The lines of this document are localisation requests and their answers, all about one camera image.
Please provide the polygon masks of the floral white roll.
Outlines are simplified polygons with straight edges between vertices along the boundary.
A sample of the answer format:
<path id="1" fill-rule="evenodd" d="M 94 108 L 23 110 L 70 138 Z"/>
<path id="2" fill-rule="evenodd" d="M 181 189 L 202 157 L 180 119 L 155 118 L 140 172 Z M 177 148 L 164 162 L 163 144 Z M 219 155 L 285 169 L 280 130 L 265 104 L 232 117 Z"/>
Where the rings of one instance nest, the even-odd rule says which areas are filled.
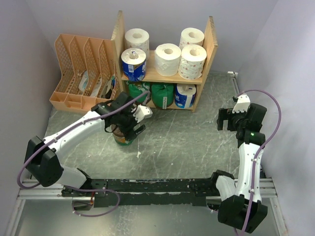
<path id="1" fill-rule="evenodd" d="M 189 44 L 182 49 L 178 73 L 186 80 L 201 77 L 203 66 L 207 58 L 206 50 L 199 45 Z"/>

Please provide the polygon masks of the brown topped roll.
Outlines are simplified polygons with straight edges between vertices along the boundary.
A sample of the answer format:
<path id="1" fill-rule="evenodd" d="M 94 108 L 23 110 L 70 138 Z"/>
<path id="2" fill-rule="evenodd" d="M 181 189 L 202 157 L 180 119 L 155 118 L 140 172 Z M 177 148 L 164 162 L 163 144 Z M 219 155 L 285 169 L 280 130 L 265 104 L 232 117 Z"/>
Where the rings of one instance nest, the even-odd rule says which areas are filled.
<path id="1" fill-rule="evenodd" d="M 134 141 L 134 139 L 127 140 L 124 134 L 120 131 L 119 127 L 114 124 L 111 125 L 111 131 L 115 139 L 115 142 L 118 143 L 119 145 L 128 146 L 131 145 Z"/>

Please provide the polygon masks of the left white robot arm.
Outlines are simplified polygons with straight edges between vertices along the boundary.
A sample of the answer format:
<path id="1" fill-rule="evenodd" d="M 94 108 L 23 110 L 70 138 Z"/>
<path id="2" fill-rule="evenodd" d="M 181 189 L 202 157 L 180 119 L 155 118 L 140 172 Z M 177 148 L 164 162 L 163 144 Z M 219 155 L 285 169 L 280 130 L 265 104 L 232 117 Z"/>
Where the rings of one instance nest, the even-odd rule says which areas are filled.
<path id="1" fill-rule="evenodd" d="M 24 168 L 38 181 L 38 185 L 49 187 L 55 183 L 73 187 L 80 196 L 90 194 L 92 179 L 79 168 L 62 166 L 59 158 L 89 136 L 106 131 L 109 127 L 119 130 L 126 141 L 134 140 L 145 130 L 139 123 L 152 116 L 152 110 L 137 105 L 136 99 L 121 92 L 115 100 L 94 105 L 82 118 L 63 130 L 40 139 L 29 140 Z"/>

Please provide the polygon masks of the floral paper roll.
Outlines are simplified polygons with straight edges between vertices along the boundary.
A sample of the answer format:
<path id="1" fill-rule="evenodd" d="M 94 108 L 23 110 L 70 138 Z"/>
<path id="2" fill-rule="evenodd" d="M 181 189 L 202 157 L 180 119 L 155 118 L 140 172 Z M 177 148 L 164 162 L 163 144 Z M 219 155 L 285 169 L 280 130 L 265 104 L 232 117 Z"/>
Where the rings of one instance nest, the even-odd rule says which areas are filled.
<path id="1" fill-rule="evenodd" d="M 186 28 L 181 32 L 179 48 L 182 50 L 185 46 L 191 44 L 203 46 L 204 38 L 204 33 L 201 30 Z"/>
<path id="2" fill-rule="evenodd" d="M 149 34 L 143 29 L 130 29 L 125 33 L 126 48 L 141 49 L 150 57 Z"/>

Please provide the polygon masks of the blue roll with stick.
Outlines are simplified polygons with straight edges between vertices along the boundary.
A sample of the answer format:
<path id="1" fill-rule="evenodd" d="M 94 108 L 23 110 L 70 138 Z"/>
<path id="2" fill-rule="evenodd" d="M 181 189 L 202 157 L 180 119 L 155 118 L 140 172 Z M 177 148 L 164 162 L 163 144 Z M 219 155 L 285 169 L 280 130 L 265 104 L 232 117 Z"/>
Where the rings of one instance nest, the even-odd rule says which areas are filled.
<path id="1" fill-rule="evenodd" d="M 196 97 L 196 86 L 177 84 L 175 88 L 175 105 L 181 109 L 193 106 Z"/>

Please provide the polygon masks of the plain white roll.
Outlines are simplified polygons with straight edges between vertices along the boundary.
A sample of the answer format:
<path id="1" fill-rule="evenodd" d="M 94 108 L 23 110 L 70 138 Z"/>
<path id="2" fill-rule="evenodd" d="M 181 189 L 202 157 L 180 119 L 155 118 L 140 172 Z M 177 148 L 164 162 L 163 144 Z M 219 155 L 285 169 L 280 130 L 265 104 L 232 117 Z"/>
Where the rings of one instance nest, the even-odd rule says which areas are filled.
<path id="1" fill-rule="evenodd" d="M 181 57 L 181 49 L 171 43 L 161 44 L 155 49 L 155 69 L 164 77 L 170 77 L 178 73 Z"/>

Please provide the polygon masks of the blue roll front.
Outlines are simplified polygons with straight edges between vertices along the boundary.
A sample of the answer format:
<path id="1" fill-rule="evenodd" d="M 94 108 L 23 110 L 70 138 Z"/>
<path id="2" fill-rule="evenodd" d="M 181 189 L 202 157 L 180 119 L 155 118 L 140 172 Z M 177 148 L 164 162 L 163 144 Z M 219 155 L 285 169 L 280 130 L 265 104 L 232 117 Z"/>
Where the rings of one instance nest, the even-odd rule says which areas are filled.
<path id="1" fill-rule="evenodd" d="M 131 82 L 142 81 L 146 75 L 146 53 L 137 48 L 129 48 L 121 54 L 123 73 Z"/>

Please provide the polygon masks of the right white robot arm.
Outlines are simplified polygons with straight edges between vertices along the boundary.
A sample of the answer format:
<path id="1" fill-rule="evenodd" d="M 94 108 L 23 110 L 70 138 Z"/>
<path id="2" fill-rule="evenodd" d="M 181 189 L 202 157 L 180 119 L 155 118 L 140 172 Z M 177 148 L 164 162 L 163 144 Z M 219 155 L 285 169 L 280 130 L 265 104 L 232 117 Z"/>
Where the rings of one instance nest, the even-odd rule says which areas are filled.
<path id="1" fill-rule="evenodd" d="M 260 194 L 260 163 L 265 135 L 260 132 L 267 109 L 261 105 L 237 101 L 233 108 L 219 109 L 218 130 L 236 132 L 239 152 L 239 174 L 235 181 L 228 174 L 219 174 L 209 183 L 209 191 L 220 195 L 218 221 L 246 233 L 253 233 L 267 216 Z"/>

